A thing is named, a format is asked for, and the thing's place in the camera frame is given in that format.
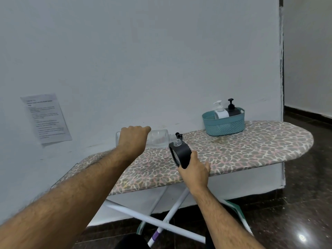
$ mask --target hand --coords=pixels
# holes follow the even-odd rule
[[[149,126],[123,127],[117,149],[125,153],[126,157],[133,162],[145,150],[147,134],[150,131],[151,127]]]
[[[197,158],[197,152],[193,151],[190,156],[190,163],[186,169],[181,166],[178,168],[182,179],[185,181],[191,194],[194,196],[197,192],[207,189],[207,182],[210,173],[210,163],[205,165]]]

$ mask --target paper sheet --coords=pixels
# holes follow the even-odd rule
[[[72,140],[55,94],[21,97],[41,144]]]

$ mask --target clear plastic bottle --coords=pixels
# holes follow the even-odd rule
[[[115,145],[118,146],[120,132],[115,134]],[[168,130],[152,130],[147,135],[146,147],[147,148],[166,148],[170,142],[175,141],[177,138],[175,134],[168,134]]]

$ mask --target bottle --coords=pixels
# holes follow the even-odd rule
[[[118,146],[120,132],[115,134],[115,146]],[[168,130],[151,130],[147,135],[146,147],[147,148],[167,148],[170,142],[176,140],[175,134],[168,134]]]
[[[217,102],[214,102],[214,104],[219,104],[217,110],[214,111],[214,118],[215,119],[222,119],[222,118],[229,117],[228,112],[222,106],[222,101],[221,100],[218,100]]]
[[[229,116],[234,116],[234,115],[238,115],[241,114],[241,111],[239,109],[237,109],[234,104],[232,104],[232,101],[234,99],[230,98],[228,99],[229,101],[229,105],[228,105],[228,109],[226,108],[226,111],[228,112]]]

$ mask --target patterned ironing board cover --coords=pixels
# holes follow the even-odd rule
[[[213,137],[205,130],[183,134],[201,161],[211,163],[210,176],[289,161],[305,154],[313,145],[307,130],[280,121],[246,121],[243,132]],[[109,151],[88,156],[58,182],[66,180]],[[111,195],[183,182],[168,148],[146,149],[122,174]]]

